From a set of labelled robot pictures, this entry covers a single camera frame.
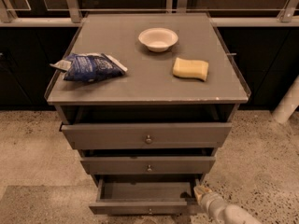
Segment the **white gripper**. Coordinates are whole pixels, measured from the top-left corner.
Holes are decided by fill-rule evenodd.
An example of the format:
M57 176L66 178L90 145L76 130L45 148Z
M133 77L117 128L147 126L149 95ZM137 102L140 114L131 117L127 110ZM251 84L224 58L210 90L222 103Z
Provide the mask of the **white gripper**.
M194 196L200 203L205 213L215 222L229 222L229 204L220 196L212 192L211 189L197 185L193 188Z

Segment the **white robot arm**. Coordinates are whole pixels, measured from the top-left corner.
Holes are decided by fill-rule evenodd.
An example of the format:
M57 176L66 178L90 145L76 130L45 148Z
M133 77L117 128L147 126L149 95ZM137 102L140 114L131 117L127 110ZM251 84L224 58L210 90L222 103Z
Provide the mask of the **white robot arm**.
M193 191L198 204L216 224L262 224L245 209L227 203L219 193L209 188L197 185Z

